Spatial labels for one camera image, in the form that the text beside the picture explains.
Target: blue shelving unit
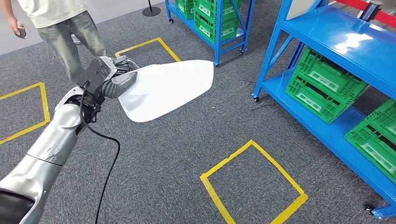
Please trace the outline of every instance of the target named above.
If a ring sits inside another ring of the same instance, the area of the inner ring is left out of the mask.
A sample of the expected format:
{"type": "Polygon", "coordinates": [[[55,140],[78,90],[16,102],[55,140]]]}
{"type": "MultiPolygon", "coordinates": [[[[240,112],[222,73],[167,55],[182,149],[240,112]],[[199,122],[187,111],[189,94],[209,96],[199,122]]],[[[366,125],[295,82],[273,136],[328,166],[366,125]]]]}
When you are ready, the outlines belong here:
{"type": "MultiPolygon", "coordinates": [[[[239,9],[236,7],[236,4],[234,0],[231,0],[232,5],[235,9],[236,12],[239,12],[239,9]]],[[[166,11],[168,15],[168,20],[173,23],[173,19],[171,16],[171,13],[173,13],[179,20],[181,20],[186,26],[188,26],[197,36],[199,36],[206,44],[208,44],[213,50],[214,50],[214,65],[218,66],[220,64],[220,55],[224,54],[232,49],[239,48],[240,47],[240,54],[243,54],[243,52],[246,51],[246,46],[248,42],[248,36],[249,36],[249,31],[250,31],[250,24],[252,21],[253,17],[253,8],[255,6],[255,0],[249,0],[249,6],[247,9],[247,19],[244,22],[240,14],[238,15],[238,20],[239,20],[239,25],[241,28],[238,28],[237,34],[234,38],[228,39],[226,41],[220,42],[220,34],[221,34],[221,26],[216,26],[216,42],[215,44],[211,43],[208,41],[200,32],[198,32],[195,29],[194,25],[194,20],[187,20],[183,14],[179,12],[179,10],[176,8],[176,5],[174,2],[169,3],[169,0],[165,0],[165,5],[166,5],[166,11]],[[229,46],[225,49],[222,49],[221,46],[223,46],[226,43],[229,43],[234,40],[240,40],[236,44],[233,44],[232,46],[229,46]]],[[[217,1],[217,17],[216,21],[217,24],[221,24],[221,12],[223,11],[223,1],[219,0],[217,1]]]]}
{"type": "Polygon", "coordinates": [[[344,139],[344,135],[365,116],[350,107],[328,125],[284,92],[306,44],[396,99],[396,35],[328,6],[325,0],[316,0],[307,13],[286,20],[291,2],[283,0],[279,9],[252,97],[257,101],[260,91],[266,91],[381,195],[388,205],[371,211],[377,219],[396,216],[396,184],[344,139]],[[281,31],[289,37],[274,54],[281,31]],[[269,69],[293,38],[300,43],[286,70],[266,79],[269,69]]]}

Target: red barrier rope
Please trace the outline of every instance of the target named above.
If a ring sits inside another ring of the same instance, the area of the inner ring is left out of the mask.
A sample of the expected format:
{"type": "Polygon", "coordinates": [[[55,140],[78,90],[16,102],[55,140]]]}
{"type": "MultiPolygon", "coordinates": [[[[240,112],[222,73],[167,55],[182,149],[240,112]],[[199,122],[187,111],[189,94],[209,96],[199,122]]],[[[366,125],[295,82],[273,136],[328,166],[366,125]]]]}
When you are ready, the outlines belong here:
{"type": "MultiPolygon", "coordinates": [[[[368,3],[367,2],[363,2],[361,0],[336,0],[339,3],[342,3],[344,5],[350,6],[350,7],[354,7],[358,10],[364,10],[366,9],[368,3]]],[[[377,15],[375,16],[375,19],[388,25],[391,26],[393,28],[396,28],[396,17],[386,14],[385,12],[379,11],[377,13],[377,15]]]]}

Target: yellow tape square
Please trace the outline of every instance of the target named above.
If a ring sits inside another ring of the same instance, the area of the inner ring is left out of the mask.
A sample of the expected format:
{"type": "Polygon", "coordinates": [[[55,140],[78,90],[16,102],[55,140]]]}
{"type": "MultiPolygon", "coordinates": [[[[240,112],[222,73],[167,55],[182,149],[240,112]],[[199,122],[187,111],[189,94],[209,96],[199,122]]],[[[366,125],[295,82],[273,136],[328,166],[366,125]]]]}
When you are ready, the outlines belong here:
{"type": "Polygon", "coordinates": [[[165,42],[164,42],[160,37],[154,38],[154,39],[152,39],[152,40],[149,40],[149,41],[146,41],[146,42],[143,42],[143,43],[139,43],[139,44],[137,44],[137,45],[135,45],[135,46],[129,47],[129,48],[124,49],[124,50],[120,50],[120,51],[118,51],[118,52],[115,53],[115,56],[116,56],[116,57],[119,57],[121,54],[123,54],[123,53],[125,53],[125,52],[128,52],[128,51],[130,51],[130,50],[139,48],[139,47],[141,47],[141,46],[144,46],[144,45],[147,45],[147,44],[149,44],[149,43],[156,42],[156,41],[158,41],[158,42],[161,44],[161,46],[170,54],[170,56],[172,56],[172,58],[173,58],[175,61],[180,62],[180,59],[176,56],[175,53],[173,53],[173,51],[165,44],[165,42]]]}
{"type": "Polygon", "coordinates": [[[200,176],[202,183],[204,184],[206,190],[208,191],[210,197],[212,198],[214,204],[219,210],[220,214],[223,216],[224,220],[227,224],[235,224],[234,219],[231,217],[230,213],[228,213],[227,209],[224,207],[221,202],[219,196],[216,194],[213,186],[210,184],[208,177],[216,172],[220,167],[224,166],[231,159],[235,158],[237,155],[241,154],[245,151],[249,146],[254,146],[257,150],[261,152],[281,173],[282,175],[290,182],[291,185],[297,190],[300,194],[285,210],[283,210],[270,224],[281,224],[286,219],[288,219],[302,204],[304,204],[308,200],[308,196],[304,193],[301,187],[290,177],[290,175],[277,163],[263,148],[261,148],[257,143],[253,140],[248,141],[244,146],[238,149],[235,153],[231,154],[228,158],[223,159],[220,163],[214,166],[212,169],[208,170],[206,173],[203,173],[200,176]]]}
{"type": "Polygon", "coordinates": [[[40,122],[40,123],[38,123],[36,125],[33,125],[31,127],[25,128],[22,131],[19,131],[19,132],[15,133],[15,134],[12,134],[11,136],[9,136],[9,137],[7,137],[5,139],[0,140],[0,145],[3,144],[4,142],[10,141],[10,140],[12,140],[14,138],[17,138],[17,137],[19,137],[19,136],[21,136],[23,134],[31,132],[31,131],[33,131],[33,130],[45,125],[46,123],[48,123],[50,121],[50,113],[48,111],[47,94],[45,93],[44,83],[36,83],[36,84],[30,85],[30,86],[28,86],[26,88],[11,92],[11,93],[6,94],[4,96],[0,96],[0,99],[6,99],[8,97],[14,96],[14,95],[19,94],[21,92],[33,89],[35,87],[39,87],[40,88],[41,101],[42,101],[42,112],[44,114],[44,121],[42,121],[42,122],[40,122]]]}

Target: green plastic crate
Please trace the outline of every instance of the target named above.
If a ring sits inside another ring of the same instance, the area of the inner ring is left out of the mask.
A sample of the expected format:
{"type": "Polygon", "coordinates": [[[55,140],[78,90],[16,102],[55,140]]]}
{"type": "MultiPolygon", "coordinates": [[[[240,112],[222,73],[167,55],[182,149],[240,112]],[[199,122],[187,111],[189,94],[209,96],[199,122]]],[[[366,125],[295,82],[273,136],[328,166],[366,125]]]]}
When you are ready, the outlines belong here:
{"type": "Polygon", "coordinates": [[[366,120],[396,144],[396,102],[387,100],[371,114],[366,120]]]}
{"type": "Polygon", "coordinates": [[[290,80],[285,92],[327,124],[352,104],[341,104],[299,76],[290,80]]]}
{"type": "MultiPolygon", "coordinates": [[[[211,23],[206,15],[201,12],[194,11],[194,23],[195,29],[202,33],[209,41],[213,44],[216,41],[216,27],[215,24],[211,23]]],[[[221,26],[221,41],[233,38],[236,36],[236,31],[238,29],[238,19],[230,19],[222,22],[221,26]]]]}
{"type": "Polygon", "coordinates": [[[194,18],[194,0],[175,0],[175,4],[186,19],[194,18]]]}
{"type": "Polygon", "coordinates": [[[396,146],[366,119],[348,132],[345,139],[396,183],[396,146]]]}
{"type": "Polygon", "coordinates": [[[369,87],[367,83],[309,47],[305,48],[293,76],[301,76],[345,104],[354,102],[369,87]]]}
{"type": "MultiPolygon", "coordinates": [[[[238,8],[238,13],[240,9],[242,1],[236,0],[235,4],[238,8]]],[[[203,14],[207,15],[207,19],[211,23],[216,23],[216,12],[217,12],[217,1],[216,0],[194,0],[194,10],[200,11],[203,14]]],[[[237,18],[234,7],[231,4],[230,0],[225,0],[223,3],[223,14],[222,21],[226,21],[229,19],[237,18]]]]}

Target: black cable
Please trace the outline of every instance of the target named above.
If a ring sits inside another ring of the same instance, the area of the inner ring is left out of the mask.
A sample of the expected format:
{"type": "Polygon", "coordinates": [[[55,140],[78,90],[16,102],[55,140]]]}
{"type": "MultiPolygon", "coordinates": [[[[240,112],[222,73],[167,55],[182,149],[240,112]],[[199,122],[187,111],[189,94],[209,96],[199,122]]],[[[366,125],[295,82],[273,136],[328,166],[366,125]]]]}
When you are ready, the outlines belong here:
{"type": "MultiPolygon", "coordinates": [[[[261,100],[263,100],[265,98],[269,98],[269,95],[265,95],[264,97],[261,98],[261,100]]],[[[259,106],[257,108],[252,109],[252,111],[255,111],[257,109],[260,109],[260,108],[263,108],[263,107],[266,107],[266,106],[275,106],[276,105],[276,101],[274,99],[273,99],[273,101],[274,101],[274,103],[272,103],[272,104],[265,104],[265,105],[259,106]]]]}
{"type": "Polygon", "coordinates": [[[120,154],[121,145],[120,145],[120,142],[119,142],[117,139],[112,138],[112,137],[109,137],[109,136],[106,136],[106,135],[104,135],[104,134],[101,134],[101,133],[95,131],[94,129],[92,129],[91,127],[89,127],[89,125],[87,124],[87,122],[86,122],[86,120],[84,119],[84,116],[83,116],[83,104],[84,104],[83,102],[84,102],[84,97],[85,97],[85,95],[86,95],[86,89],[84,90],[83,95],[81,96],[81,102],[80,102],[80,117],[81,117],[81,119],[83,120],[84,125],[85,125],[91,132],[97,134],[98,136],[100,136],[100,137],[102,137],[102,138],[105,138],[105,139],[109,139],[109,140],[115,141],[115,142],[117,143],[117,147],[118,147],[118,148],[117,148],[117,154],[115,155],[115,158],[114,158],[114,160],[113,160],[113,164],[112,164],[112,166],[110,167],[109,173],[107,174],[106,181],[105,181],[105,185],[103,186],[102,193],[101,193],[101,195],[100,195],[98,210],[96,211],[96,218],[95,218],[95,224],[97,224],[97,223],[98,223],[98,218],[99,218],[100,206],[101,206],[101,204],[102,204],[103,195],[104,195],[104,193],[105,193],[106,186],[107,186],[107,182],[108,182],[108,180],[109,180],[111,171],[113,170],[114,164],[115,164],[115,162],[117,161],[118,155],[120,154]]]}
{"type": "Polygon", "coordinates": [[[245,86],[244,88],[248,88],[251,84],[255,84],[256,82],[252,82],[252,81],[249,81],[249,80],[245,80],[245,79],[241,79],[241,81],[244,81],[244,82],[248,82],[249,84],[247,85],[247,86],[245,86]]]}

